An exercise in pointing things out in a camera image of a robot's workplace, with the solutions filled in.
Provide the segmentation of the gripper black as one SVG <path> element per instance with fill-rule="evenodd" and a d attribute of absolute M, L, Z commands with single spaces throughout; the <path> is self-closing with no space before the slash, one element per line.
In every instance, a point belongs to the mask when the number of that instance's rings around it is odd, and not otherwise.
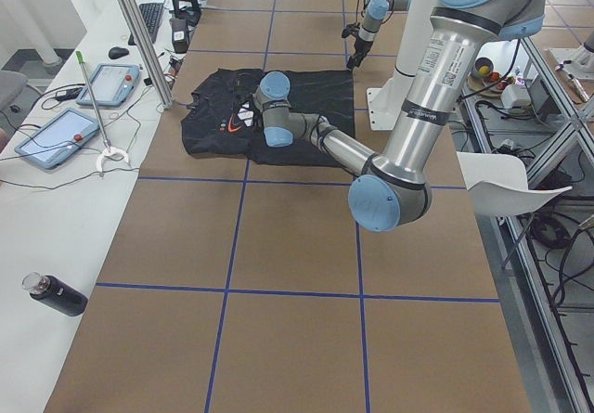
<path fill-rule="evenodd" d="M 355 39 L 355 52 L 353 55 L 351 55 L 348 58 L 347 63 L 346 63 L 346 68 L 348 70 L 353 70 L 354 68 L 358 68 L 361 65 L 363 59 L 368 54 L 370 48 L 371 48 L 370 41 L 356 38 Z"/>

